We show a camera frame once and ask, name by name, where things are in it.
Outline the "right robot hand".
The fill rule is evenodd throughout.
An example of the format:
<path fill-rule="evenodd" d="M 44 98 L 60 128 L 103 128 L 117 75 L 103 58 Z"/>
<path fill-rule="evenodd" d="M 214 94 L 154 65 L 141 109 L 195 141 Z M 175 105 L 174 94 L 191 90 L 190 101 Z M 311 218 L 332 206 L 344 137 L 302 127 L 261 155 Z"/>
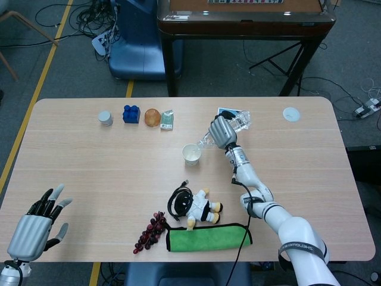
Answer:
<path fill-rule="evenodd" d="M 237 146 L 237 135 L 229 123 L 229 120 L 235 118 L 235 115 L 229 111 L 222 111 L 215 116 L 209 127 L 209 133 L 214 143 L 220 148 L 227 150 Z"/>

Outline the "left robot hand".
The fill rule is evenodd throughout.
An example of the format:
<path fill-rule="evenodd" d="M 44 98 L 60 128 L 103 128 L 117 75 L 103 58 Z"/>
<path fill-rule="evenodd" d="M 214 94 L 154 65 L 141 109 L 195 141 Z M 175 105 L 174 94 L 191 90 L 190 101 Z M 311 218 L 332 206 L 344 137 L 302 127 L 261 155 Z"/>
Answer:
<path fill-rule="evenodd" d="M 50 188 L 21 217 L 7 249 L 12 259 L 22 262 L 35 261 L 44 251 L 48 251 L 64 239 L 68 223 L 62 224 L 56 236 L 49 237 L 58 216 L 72 202 L 71 198 L 57 201 L 63 189 L 64 184 Z"/>

